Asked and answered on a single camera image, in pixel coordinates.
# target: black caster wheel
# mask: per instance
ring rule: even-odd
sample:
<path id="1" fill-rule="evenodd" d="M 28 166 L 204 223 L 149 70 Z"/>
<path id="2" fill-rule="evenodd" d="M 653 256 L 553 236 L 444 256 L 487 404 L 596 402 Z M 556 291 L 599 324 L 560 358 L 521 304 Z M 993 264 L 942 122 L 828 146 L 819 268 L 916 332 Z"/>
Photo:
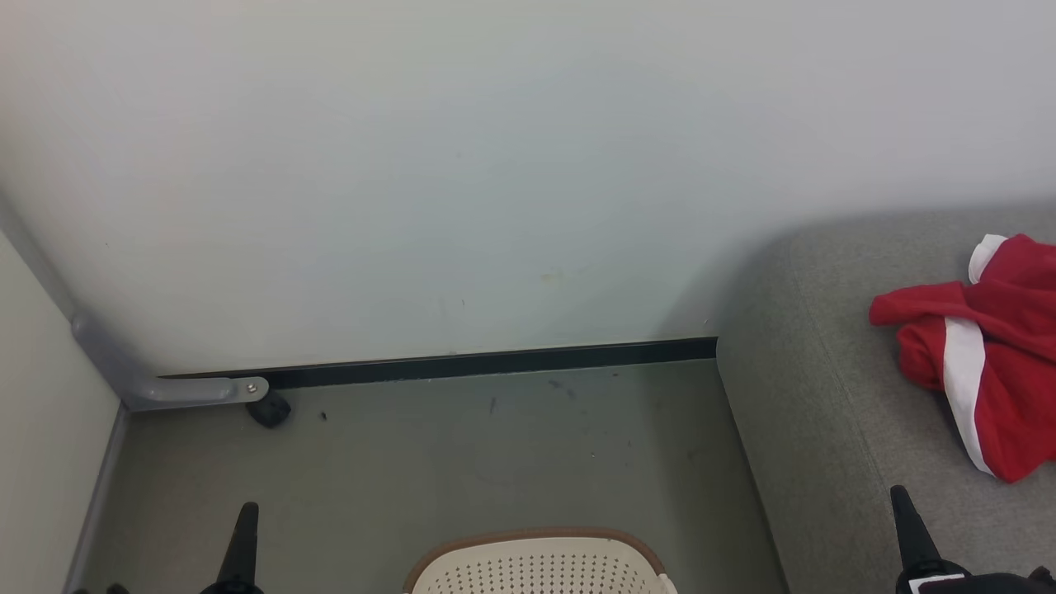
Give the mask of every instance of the black caster wheel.
<path id="1" fill-rule="evenodd" d="M 289 416 L 291 409 L 286 398 L 275 392 L 268 392 L 257 402 L 246 403 L 246 410 L 249 411 L 249 416 L 252 416 L 253 421 L 268 429 L 274 429 Z"/>

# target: perforated basket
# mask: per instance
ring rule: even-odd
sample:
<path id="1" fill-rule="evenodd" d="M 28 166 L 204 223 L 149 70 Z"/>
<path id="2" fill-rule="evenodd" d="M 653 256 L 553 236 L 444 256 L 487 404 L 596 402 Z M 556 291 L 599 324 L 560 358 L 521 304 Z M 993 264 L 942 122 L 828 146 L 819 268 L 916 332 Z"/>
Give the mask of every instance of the perforated basket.
<path id="1" fill-rule="evenodd" d="M 538 528 L 450 542 L 426 555 L 406 594 L 677 594 L 642 541 L 608 528 Z"/>

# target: gray upholstered bench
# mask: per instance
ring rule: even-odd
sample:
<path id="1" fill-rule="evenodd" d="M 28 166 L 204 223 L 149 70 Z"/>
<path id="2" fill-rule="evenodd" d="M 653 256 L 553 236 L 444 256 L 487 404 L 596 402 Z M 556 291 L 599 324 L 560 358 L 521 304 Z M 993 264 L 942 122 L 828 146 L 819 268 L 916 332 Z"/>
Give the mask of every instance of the gray upholstered bench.
<path id="1" fill-rule="evenodd" d="M 875 295 L 966 280 L 987 234 L 1056 243 L 1056 203 L 800 231 L 746 271 L 718 364 L 792 594 L 887 594 L 904 484 L 943 557 L 974 573 L 1056 565 L 1056 463 L 1007 485 L 968 460 L 942 394 L 898 369 Z"/>

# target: black baseboard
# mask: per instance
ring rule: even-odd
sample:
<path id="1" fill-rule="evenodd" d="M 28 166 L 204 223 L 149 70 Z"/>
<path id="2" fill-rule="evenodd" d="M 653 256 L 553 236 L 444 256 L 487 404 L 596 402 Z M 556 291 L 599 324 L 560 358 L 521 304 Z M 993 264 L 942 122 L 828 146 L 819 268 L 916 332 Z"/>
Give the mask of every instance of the black baseboard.
<path id="1" fill-rule="evenodd" d="M 504 353 L 445 355 L 412 359 L 338 363 L 270 369 L 194 373 L 170 377 L 264 377 L 272 389 L 309 388 L 336 384 L 371 384 L 398 379 L 433 379 L 464 375 L 493 375 L 525 371 L 612 367 L 715 358 L 714 337 L 628 342 L 601 347 L 567 347 Z"/>

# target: red cloth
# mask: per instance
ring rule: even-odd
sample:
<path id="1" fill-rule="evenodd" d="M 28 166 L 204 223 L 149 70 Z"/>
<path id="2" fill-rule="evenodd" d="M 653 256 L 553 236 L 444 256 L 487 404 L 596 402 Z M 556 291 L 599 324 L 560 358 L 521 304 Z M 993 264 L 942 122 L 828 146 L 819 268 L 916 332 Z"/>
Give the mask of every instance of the red cloth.
<path id="1" fill-rule="evenodd" d="M 903 373 L 944 390 L 976 466 L 1015 482 L 1056 460 L 1056 246 L 1018 235 L 991 256 L 987 240 L 976 284 L 881 295 L 869 321 L 904 324 Z"/>

